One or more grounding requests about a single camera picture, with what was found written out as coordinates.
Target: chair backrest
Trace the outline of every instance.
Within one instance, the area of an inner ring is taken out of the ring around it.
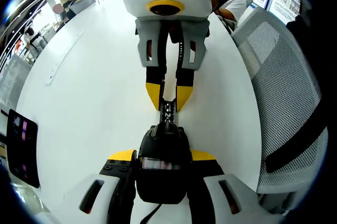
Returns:
[[[276,17],[257,7],[233,33],[259,107],[262,160],[257,193],[298,191],[315,178],[328,131],[300,156],[272,173],[265,158],[287,142],[320,101],[320,87],[295,38]]]

